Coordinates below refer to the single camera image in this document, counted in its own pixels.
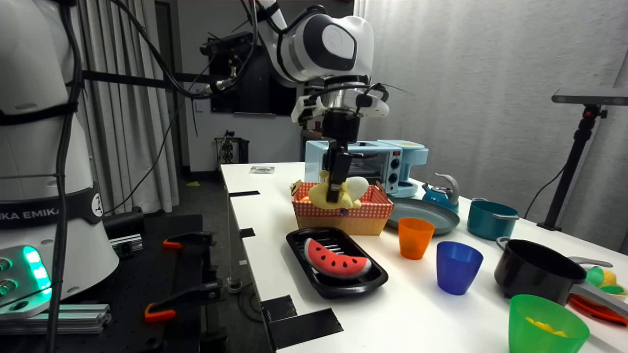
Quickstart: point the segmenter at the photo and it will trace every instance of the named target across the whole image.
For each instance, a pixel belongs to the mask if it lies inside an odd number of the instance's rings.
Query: tabletop
[[[272,167],[255,175],[251,167]],[[298,314],[331,308],[343,326],[341,334],[286,348],[282,352],[508,352],[508,301],[498,293],[494,267],[502,252],[467,234],[471,201],[459,201],[459,226],[453,234],[433,238],[422,261],[398,253],[398,238],[390,230],[380,236],[351,236],[386,273],[388,283],[353,301],[325,301],[308,283],[286,234],[296,230],[290,185],[302,181],[302,163],[223,165],[227,193],[257,191],[231,199],[237,228],[253,228],[245,238],[245,253],[261,301],[292,297]],[[614,265],[618,283],[628,283],[628,257],[561,232],[547,232],[518,220],[512,240],[530,240],[567,257],[604,259]],[[484,261],[465,297],[451,297],[435,285],[435,244],[459,242],[479,250]],[[585,353],[628,352],[628,330],[581,316],[590,330]]]

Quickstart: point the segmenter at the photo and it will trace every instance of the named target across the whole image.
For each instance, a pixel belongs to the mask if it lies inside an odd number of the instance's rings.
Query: toy kettle
[[[447,185],[445,187],[433,187],[433,185],[424,185],[424,201],[435,206],[441,206],[453,214],[457,214],[457,181],[451,175],[439,175],[435,173],[435,177],[443,179]]]

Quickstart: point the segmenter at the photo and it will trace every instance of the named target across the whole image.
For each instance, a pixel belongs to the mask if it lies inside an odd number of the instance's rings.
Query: basket
[[[292,191],[292,208],[298,228],[339,228],[351,236],[378,236],[392,214],[392,202],[375,185],[361,197],[361,208],[347,212],[320,210],[306,197],[316,183],[298,183]]]

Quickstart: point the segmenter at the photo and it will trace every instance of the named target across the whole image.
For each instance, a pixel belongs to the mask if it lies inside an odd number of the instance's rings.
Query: teal bowl
[[[506,204],[473,201],[467,220],[467,232],[492,242],[496,238],[510,238],[514,222],[518,218],[518,212]]]

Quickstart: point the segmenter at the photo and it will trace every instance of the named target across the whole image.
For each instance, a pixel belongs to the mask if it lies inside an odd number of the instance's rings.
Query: toy watermelon
[[[359,279],[371,269],[371,259],[333,253],[312,238],[306,240],[304,255],[318,273],[333,279]]]

